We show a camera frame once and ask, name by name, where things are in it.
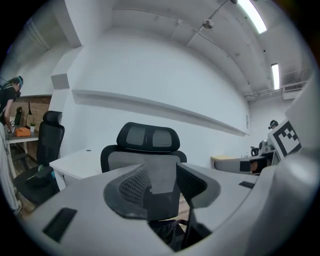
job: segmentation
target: chair backrest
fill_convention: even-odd
[[[39,140],[36,149],[36,160],[39,165],[48,166],[57,160],[65,128],[59,124],[61,112],[47,111],[39,127]]]
[[[149,221],[165,220],[178,215],[180,190],[176,183],[177,163],[186,163],[178,151],[177,133],[167,127],[126,123],[117,137],[117,145],[101,152],[102,172],[144,164],[151,188],[144,195],[143,208]]]

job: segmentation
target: desk leg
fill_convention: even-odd
[[[63,190],[66,188],[65,179],[63,177],[63,174],[59,171],[53,170],[56,183],[58,184],[59,190]]]
[[[23,142],[23,147],[24,147],[24,153],[28,154],[28,145],[26,141]]]
[[[15,179],[17,177],[17,175],[15,172],[14,162],[12,161],[10,144],[8,144],[8,151],[9,151],[8,161],[9,161],[10,172],[11,172],[12,178]]]

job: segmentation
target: white desk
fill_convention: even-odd
[[[49,165],[54,170],[60,191],[66,187],[65,177],[76,180],[101,174],[100,155],[98,150],[82,149],[65,157],[59,158]]]
[[[15,134],[9,134],[7,132],[5,133],[5,140],[8,141],[8,143],[9,143],[9,146],[8,146],[9,157],[8,158],[9,158],[10,171],[11,171],[11,175],[12,175],[13,179],[15,177],[17,177],[17,175],[15,172],[14,163],[12,161],[10,144],[23,143],[24,152],[28,154],[27,142],[37,141],[38,139],[39,139],[39,133],[37,131],[32,132],[30,136],[21,136],[21,137],[17,137]]]

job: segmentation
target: mesh headrest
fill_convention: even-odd
[[[135,122],[122,127],[116,143],[125,149],[150,152],[174,152],[180,148],[178,134],[173,129]]]
[[[47,111],[43,115],[43,121],[52,126],[58,126],[59,124],[59,116],[62,114],[62,112],[58,111]]]

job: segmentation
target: fluorescent light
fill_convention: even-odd
[[[250,0],[238,0],[238,4],[242,7],[242,9],[246,12],[246,14],[252,20],[259,34],[267,30],[267,27],[264,21],[262,20],[259,12],[255,8],[255,6],[250,2]]]
[[[271,68],[272,68],[272,74],[273,74],[274,89],[278,90],[280,88],[279,65],[272,64]]]

